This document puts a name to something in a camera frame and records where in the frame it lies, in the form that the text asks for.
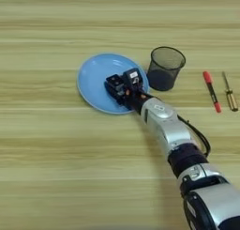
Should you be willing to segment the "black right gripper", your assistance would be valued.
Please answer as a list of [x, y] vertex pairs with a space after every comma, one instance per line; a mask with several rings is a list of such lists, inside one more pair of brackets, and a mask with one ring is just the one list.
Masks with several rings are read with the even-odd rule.
[[113, 97], [120, 105], [123, 105], [138, 114], [142, 111], [143, 105], [153, 98], [152, 95], [146, 93], [142, 88], [130, 90], [123, 88], [121, 84], [113, 85], [107, 82], [105, 82], [104, 85], [110, 96]]

